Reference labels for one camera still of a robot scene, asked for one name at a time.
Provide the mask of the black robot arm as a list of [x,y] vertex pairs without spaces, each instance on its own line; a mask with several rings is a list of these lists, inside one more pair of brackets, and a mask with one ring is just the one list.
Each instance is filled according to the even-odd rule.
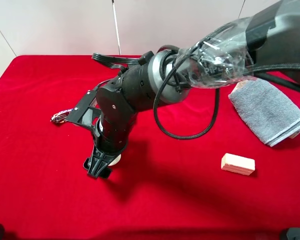
[[300,0],[281,0],[254,16],[226,23],[190,48],[164,45],[139,58],[94,53],[92,59],[119,69],[116,77],[95,87],[100,115],[93,152],[84,164],[90,176],[107,178],[137,114],[179,103],[191,88],[215,89],[211,123],[217,118],[220,88],[244,77],[269,81],[271,71],[282,71],[293,82],[274,82],[300,92]]

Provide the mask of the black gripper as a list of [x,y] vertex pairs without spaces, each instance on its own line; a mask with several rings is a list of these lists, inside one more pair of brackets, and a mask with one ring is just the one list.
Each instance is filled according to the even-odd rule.
[[127,146],[130,120],[119,118],[113,121],[100,117],[94,126],[94,147],[83,168],[93,173],[94,178],[107,179],[112,173],[109,164],[121,155]]

